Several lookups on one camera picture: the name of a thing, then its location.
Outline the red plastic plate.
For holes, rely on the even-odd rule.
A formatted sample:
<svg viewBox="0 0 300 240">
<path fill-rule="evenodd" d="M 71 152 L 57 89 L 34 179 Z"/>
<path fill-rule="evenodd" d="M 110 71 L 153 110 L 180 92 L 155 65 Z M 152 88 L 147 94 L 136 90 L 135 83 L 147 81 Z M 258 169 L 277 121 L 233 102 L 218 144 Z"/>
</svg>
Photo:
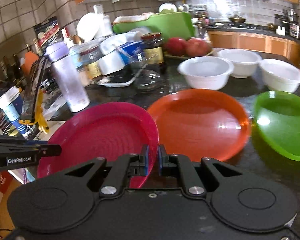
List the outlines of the red plastic plate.
<svg viewBox="0 0 300 240">
<path fill-rule="evenodd" d="M 157 159 L 159 132 L 151 115 L 142 107 L 127 102 L 93 106 L 76 114 L 49 138 L 59 144 L 61 155 L 42 158 L 37 177 L 43 178 L 96 157 L 115 161 L 120 155 L 141 153 L 149 147 L 148 169 Z"/>
</svg>

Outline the orange plastic plate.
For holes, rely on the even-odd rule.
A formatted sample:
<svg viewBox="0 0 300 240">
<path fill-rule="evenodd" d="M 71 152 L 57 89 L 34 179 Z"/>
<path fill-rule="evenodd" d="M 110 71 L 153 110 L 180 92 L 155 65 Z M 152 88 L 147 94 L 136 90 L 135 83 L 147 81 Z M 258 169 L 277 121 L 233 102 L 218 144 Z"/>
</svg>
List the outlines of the orange plastic plate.
<svg viewBox="0 0 300 240">
<path fill-rule="evenodd" d="M 147 109 L 157 124 L 159 143 L 168 154 L 191 161 L 226 161 L 239 154 L 251 135 L 243 106 L 228 94 L 187 89 L 163 96 Z"/>
</svg>

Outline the white bowl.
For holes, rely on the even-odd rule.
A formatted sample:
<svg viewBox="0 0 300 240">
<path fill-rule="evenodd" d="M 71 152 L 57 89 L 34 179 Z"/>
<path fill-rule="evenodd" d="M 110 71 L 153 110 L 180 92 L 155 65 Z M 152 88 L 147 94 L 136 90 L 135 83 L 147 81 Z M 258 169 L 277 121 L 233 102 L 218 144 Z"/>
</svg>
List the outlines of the white bowl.
<svg viewBox="0 0 300 240">
<path fill-rule="evenodd" d="M 294 93 L 300 85 L 300 70 L 290 63 L 264 59 L 260 62 L 263 83 L 270 90 Z"/>
<path fill-rule="evenodd" d="M 257 53 L 244 49 L 222 49 L 218 57 L 229 60 L 234 65 L 232 77 L 245 79 L 256 72 L 262 57 Z"/>
<path fill-rule="evenodd" d="M 220 90 L 234 71 L 234 64 L 215 56 L 194 57 L 177 67 L 187 84 L 196 89 Z"/>
</svg>

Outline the green plastic plate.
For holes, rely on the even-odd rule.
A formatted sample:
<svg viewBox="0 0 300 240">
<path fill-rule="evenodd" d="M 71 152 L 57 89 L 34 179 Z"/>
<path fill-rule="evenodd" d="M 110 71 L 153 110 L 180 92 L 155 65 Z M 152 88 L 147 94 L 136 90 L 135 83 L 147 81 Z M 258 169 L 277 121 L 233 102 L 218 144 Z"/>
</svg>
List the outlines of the green plastic plate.
<svg viewBox="0 0 300 240">
<path fill-rule="evenodd" d="M 262 139 L 278 154 L 300 161 L 300 97 L 282 91 L 259 94 L 254 120 Z"/>
</svg>

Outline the yellow phone stand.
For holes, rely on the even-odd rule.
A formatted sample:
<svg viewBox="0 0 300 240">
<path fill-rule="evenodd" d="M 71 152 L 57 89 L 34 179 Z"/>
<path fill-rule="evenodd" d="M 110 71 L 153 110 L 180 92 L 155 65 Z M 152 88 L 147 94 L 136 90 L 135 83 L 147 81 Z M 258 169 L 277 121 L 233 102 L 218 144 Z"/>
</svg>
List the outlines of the yellow phone stand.
<svg viewBox="0 0 300 240">
<path fill-rule="evenodd" d="M 43 92 L 41 89 L 38 90 L 38 98 L 35 103 L 34 107 L 34 118 L 32 120 L 23 120 L 20 118 L 19 123 L 22 125 L 36 125 L 38 126 L 39 131 L 48 134 L 49 133 L 49 126 L 47 124 L 46 119 L 43 116 L 43 108 L 42 108 L 42 101 L 43 101 Z"/>
</svg>

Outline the paper coffee cup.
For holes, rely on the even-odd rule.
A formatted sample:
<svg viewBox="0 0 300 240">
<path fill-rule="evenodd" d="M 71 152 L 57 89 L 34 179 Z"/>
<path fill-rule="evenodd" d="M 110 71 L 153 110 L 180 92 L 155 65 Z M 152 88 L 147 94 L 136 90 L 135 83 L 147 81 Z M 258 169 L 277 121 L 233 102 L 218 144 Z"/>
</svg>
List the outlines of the paper coffee cup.
<svg viewBox="0 0 300 240">
<path fill-rule="evenodd" d="M 20 91 L 16 86 L 11 87 L 0 97 L 0 109 L 23 136 L 27 137 L 26 125 L 20 124 L 19 120 L 22 113 L 23 100 Z"/>
</svg>

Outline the lavender water bottle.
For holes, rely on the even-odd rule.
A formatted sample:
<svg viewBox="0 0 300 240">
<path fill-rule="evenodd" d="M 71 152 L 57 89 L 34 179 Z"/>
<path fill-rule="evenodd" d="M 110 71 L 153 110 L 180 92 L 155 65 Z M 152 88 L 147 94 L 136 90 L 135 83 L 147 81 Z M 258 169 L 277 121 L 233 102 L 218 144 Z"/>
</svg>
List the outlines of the lavender water bottle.
<svg viewBox="0 0 300 240">
<path fill-rule="evenodd" d="M 73 113 L 82 111 L 90 99 L 72 63 L 69 49 L 64 42 L 57 42 L 46 48 L 46 56 L 52 63 L 55 80 Z"/>
</svg>

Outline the clear glass cup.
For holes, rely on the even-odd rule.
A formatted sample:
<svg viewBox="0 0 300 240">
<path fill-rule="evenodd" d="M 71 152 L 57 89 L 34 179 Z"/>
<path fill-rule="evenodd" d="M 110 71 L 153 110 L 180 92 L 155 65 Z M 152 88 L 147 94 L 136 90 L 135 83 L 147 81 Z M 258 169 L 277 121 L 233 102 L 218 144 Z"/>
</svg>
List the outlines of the clear glass cup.
<svg viewBox="0 0 300 240">
<path fill-rule="evenodd" d="M 161 87 L 160 67 L 155 56 L 131 56 L 129 65 L 135 77 L 134 86 L 137 90 L 149 92 Z"/>
</svg>

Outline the dark sauce jar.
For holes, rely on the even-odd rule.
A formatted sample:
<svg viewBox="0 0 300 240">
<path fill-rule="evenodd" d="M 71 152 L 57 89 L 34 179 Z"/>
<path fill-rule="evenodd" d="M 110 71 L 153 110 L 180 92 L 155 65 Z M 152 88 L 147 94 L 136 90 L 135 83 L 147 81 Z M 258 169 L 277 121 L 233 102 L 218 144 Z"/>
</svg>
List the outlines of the dark sauce jar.
<svg viewBox="0 0 300 240">
<path fill-rule="evenodd" d="M 160 74 L 165 74 L 167 66 L 165 63 L 162 33 L 149 33 L 141 36 L 143 51 L 148 63 Z"/>
</svg>

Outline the blue white carton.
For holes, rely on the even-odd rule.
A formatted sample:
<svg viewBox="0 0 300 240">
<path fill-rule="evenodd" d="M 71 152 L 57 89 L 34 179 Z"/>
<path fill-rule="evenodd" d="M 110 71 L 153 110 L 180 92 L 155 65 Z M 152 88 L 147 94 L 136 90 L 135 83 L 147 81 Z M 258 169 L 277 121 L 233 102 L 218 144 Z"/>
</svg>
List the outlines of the blue white carton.
<svg viewBox="0 0 300 240">
<path fill-rule="evenodd" d="M 130 58 L 137 60 L 137 55 L 143 53 L 141 33 L 133 31 L 113 35 L 102 41 L 99 49 L 103 56 L 97 65 L 102 75 L 118 72 L 129 64 Z"/>
</svg>

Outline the snack bag black red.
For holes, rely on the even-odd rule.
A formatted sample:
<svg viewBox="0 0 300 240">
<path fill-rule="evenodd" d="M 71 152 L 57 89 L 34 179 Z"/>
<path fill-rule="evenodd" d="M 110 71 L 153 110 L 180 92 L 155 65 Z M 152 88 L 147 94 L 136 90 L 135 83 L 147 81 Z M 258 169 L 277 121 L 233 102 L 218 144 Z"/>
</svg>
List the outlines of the snack bag black red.
<svg viewBox="0 0 300 240">
<path fill-rule="evenodd" d="M 64 40 L 56 16 L 35 25 L 33 28 L 43 54 L 46 53 L 47 47 Z"/>
</svg>

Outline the dark red apple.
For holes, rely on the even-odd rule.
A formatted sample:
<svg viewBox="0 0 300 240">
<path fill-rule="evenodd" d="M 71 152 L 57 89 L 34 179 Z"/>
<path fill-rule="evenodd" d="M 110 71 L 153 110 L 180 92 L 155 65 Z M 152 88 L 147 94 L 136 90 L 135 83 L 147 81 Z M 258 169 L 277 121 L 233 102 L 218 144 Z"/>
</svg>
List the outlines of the dark red apple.
<svg viewBox="0 0 300 240">
<path fill-rule="evenodd" d="M 186 54 L 187 42 L 180 37 L 172 37 L 165 43 L 166 52 L 173 56 L 184 56 Z"/>
</svg>

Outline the striped red apple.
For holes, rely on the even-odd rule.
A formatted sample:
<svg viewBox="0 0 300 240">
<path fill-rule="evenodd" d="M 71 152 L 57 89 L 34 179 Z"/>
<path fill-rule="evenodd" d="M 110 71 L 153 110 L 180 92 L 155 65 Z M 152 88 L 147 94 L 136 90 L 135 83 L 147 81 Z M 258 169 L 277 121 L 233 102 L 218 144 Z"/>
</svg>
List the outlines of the striped red apple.
<svg viewBox="0 0 300 240">
<path fill-rule="evenodd" d="M 187 41 L 186 54 L 189 57 L 206 56 L 211 50 L 211 46 L 201 38 L 191 38 Z"/>
</svg>

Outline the green cutting board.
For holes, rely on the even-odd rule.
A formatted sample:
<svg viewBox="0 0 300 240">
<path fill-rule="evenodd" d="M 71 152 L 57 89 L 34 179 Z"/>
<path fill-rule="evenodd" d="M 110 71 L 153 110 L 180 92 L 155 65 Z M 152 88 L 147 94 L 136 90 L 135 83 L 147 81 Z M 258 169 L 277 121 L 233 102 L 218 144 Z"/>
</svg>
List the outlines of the green cutting board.
<svg viewBox="0 0 300 240">
<path fill-rule="evenodd" d="M 165 41 L 172 37 L 181 37 L 184 40 L 194 37 L 191 16 L 187 12 L 154 14 L 143 21 L 117 23 L 114 24 L 113 31 L 120 34 L 139 27 L 148 27 L 153 33 L 161 33 Z"/>
</svg>

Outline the wok on stove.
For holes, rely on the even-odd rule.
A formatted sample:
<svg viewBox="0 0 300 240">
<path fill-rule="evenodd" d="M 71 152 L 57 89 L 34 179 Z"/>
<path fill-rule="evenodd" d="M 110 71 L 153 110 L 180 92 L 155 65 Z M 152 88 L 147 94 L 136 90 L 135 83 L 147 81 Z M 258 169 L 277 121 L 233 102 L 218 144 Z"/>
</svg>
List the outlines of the wok on stove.
<svg viewBox="0 0 300 240">
<path fill-rule="evenodd" d="M 242 24 L 242 23 L 245 23 L 246 18 L 239 16 L 239 15 L 233 15 L 233 16 L 229 16 L 228 20 L 232 23 Z"/>
</svg>

